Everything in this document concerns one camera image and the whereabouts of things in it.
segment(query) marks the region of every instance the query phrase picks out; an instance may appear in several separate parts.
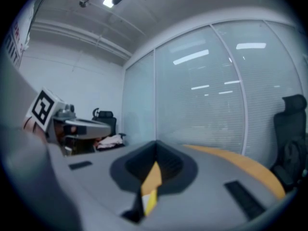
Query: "wooden table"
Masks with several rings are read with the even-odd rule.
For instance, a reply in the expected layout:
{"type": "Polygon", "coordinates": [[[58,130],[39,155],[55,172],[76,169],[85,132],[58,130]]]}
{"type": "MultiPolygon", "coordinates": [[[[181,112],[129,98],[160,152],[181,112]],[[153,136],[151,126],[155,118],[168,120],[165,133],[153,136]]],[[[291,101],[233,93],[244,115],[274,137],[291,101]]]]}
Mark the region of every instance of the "wooden table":
{"type": "MultiPolygon", "coordinates": [[[[229,162],[235,164],[237,167],[241,168],[243,171],[260,181],[264,184],[269,190],[271,190],[278,199],[282,199],[285,196],[284,189],[278,179],[274,174],[265,168],[260,163],[256,162],[253,159],[250,159],[246,156],[225,151],[218,148],[211,148],[205,146],[197,145],[184,145],[185,147],[199,150],[205,153],[214,154],[216,156],[222,157],[229,162]]],[[[147,195],[150,194],[152,190],[156,189],[162,184],[161,172],[158,164],[155,162],[149,175],[141,186],[141,194],[147,195]]]]}

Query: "ceiling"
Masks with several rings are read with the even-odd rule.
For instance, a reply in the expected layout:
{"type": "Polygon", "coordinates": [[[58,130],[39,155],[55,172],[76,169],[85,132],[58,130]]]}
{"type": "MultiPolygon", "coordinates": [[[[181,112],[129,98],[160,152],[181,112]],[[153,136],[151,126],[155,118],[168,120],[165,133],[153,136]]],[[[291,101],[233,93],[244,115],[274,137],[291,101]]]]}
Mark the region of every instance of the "ceiling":
{"type": "Polygon", "coordinates": [[[210,1],[224,0],[122,0],[112,8],[103,5],[103,0],[90,0],[86,8],[79,6],[79,0],[45,0],[31,31],[96,44],[124,63],[157,25],[175,15],[183,19],[181,14],[199,13],[210,1]]]}

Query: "glass wall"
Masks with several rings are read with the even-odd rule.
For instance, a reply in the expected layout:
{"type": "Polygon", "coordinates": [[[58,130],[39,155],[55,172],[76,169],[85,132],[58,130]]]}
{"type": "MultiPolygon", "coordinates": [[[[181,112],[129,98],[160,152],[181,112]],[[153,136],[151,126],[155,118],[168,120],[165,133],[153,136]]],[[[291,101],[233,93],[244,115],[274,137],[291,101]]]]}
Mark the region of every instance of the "glass wall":
{"type": "Polygon", "coordinates": [[[157,138],[241,153],[244,105],[239,77],[211,27],[156,49],[157,138]]]}
{"type": "Polygon", "coordinates": [[[282,97],[308,98],[307,43],[293,27],[255,20],[205,26],[165,43],[155,49],[155,66],[149,54],[126,71],[128,142],[216,147],[270,167],[282,97]]]}
{"type": "Polygon", "coordinates": [[[122,115],[125,145],[155,140],[153,53],[126,70],[122,115]]]}

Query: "chair headrest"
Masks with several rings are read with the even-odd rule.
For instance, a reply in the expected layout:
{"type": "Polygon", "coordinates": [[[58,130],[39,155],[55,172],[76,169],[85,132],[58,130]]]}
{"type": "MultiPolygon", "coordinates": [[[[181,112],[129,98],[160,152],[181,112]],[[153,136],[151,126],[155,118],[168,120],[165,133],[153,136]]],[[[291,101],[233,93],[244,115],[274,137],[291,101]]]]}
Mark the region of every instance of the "chair headrest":
{"type": "Polygon", "coordinates": [[[283,97],[282,99],[284,100],[285,104],[284,113],[288,115],[305,110],[307,107],[306,98],[301,94],[283,97]]]}
{"type": "Polygon", "coordinates": [[[114,114],[111,111],[100,111],[98,113],[98,117],[100,118],[112,118],[114,114]]]}

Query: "black office chair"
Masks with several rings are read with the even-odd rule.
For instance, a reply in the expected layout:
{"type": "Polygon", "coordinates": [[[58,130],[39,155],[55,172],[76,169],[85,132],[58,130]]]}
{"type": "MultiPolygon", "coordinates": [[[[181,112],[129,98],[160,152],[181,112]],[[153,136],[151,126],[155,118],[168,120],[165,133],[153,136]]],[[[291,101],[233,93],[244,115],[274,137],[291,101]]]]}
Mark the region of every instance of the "black office chair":
{"type": "MultiPolygon", "coordinates": [[[[96,108],[93,110],[92,112],[93,114],[93,121],[99,121],[99,122],[103,122],[106,123],[110,126],[111,128],[111,133],[110,133],[110,137],[116,135],[116,118],[114,117],[114,114],[111,111],[99,111],[99,108],[96,108]]],[[[124,136],[126,136],[126,134],[124,133],[119,133],[119,135],[121,136],[121,139],[123,139],[124,136]]],[[[106,151],[106,150],[112,150],[115,148],[119,148],[119,147],[123,147],[124,144],[118,144],[114,147],[111,148],[104,148],[102,150],[106,151]]]]}
{"type": "Polygon", "coordinates": [[[285,111],[274,116],[278,156],[272,172],[286,191],[294,188],[307,167],[306,112],[307,101],[297,94],[282,98],[285,111]]]}

